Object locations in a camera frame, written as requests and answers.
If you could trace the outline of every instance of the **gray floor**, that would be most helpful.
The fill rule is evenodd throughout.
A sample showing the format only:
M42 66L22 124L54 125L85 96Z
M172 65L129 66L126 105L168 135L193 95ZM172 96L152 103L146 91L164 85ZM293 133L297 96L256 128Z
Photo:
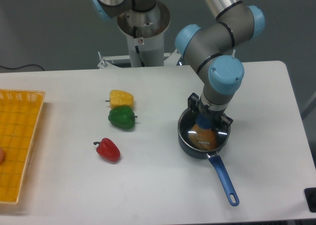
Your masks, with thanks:
M166 52L175 49L175 37L184 26L196 23L204 28L215 23L204 0L160 1L171 13ZM266 29L237 47L236 57L243 62L283 61L302 110L316 91L316 0L243 1L263 10ZM36 63L47 71L94 69L97 51L104 56L126 55L127 47L115 19L100 20L90 0L0 0L0 65ZM316 159L316 111L303 123Z

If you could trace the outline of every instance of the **pan handle hole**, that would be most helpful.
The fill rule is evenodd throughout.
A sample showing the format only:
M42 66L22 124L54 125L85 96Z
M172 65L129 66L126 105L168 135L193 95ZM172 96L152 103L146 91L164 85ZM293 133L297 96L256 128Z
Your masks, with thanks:
M235 204L236 203L236 199L234 194L230 194L229 197L231 198L232 202Z

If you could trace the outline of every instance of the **blue pan handle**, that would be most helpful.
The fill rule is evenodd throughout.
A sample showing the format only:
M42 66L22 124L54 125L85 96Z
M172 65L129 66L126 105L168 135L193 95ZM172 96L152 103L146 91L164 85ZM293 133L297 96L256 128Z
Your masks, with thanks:
M207 155L207 157L210 163L212 163L213 167L215 168L219 179L221 180L222 186L224 188L224 191L228 198L229 203L232 206L239 205L239 199L238 199L237 193L234 189L231 179L229 178L229 175L221 159L221 156L220 155L214 155L214 156Z

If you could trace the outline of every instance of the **yellow bell pepper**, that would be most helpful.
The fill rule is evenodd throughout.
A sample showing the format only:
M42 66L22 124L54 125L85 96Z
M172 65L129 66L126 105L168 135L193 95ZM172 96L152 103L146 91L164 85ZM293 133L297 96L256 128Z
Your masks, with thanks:
M118 106L129 106L133 108L134 96L125 91L112 90L110 92L110 107L113 109Z

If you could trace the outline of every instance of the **green bell pepper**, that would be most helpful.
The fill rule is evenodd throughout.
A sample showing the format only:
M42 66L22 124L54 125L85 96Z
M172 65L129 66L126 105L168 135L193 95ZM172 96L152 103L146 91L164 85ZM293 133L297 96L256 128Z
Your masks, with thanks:
M129 106L119 106L110 110L110 123L120 129L130 130L135 126L135 114Z

